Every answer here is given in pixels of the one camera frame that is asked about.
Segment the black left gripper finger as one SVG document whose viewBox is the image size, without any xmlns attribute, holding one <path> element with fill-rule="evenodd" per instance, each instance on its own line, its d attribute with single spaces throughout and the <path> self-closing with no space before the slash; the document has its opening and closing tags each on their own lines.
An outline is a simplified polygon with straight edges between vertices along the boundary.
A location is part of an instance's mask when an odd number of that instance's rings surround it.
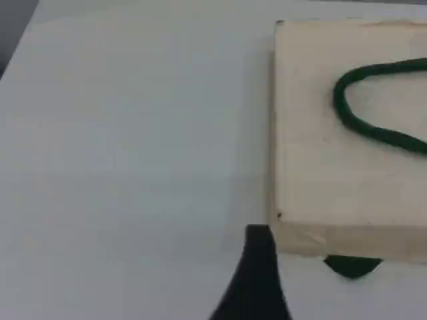
<svg viewBox="0 0 427 320">
<path fill-rule="evenodd" d="M 290 319 L 276 242 L 267 225 L 246 227 L 242 256 L 211 319 Z"/>
</svg>

